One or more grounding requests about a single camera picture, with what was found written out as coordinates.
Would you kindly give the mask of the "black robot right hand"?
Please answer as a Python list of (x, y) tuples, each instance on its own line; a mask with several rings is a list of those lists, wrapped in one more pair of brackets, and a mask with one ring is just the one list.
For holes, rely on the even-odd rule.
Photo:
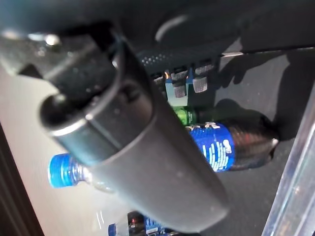
[(136, 209), (182, 231), (227, 214), (226, 193), (155, 80), (213, 89), (315, 44), (312, 0), (3, 0), (0, 54), (57, 90), (43, 127)]

